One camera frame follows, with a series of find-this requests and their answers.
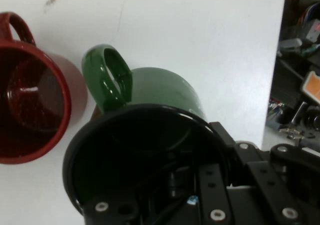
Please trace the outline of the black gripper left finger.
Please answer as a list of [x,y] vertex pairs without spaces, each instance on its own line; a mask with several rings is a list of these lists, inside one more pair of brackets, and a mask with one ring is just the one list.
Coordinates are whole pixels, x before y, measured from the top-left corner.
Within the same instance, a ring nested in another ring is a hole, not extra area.
[[168,198],[162,189],[109,190],[83,206],[87,225],[232,225],[233,212],[218,164],[194,170],[195,192]]

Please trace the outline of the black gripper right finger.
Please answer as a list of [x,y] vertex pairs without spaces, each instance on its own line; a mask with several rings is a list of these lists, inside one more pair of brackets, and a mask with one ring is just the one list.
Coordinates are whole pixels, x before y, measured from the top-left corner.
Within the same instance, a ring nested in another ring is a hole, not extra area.
[[320,223],[320,157],[281,143],[269,151],[247,141],[234,141],[219,122],[210,127],[233,159],[233,185],[251,183],[260,205],[275,225]]

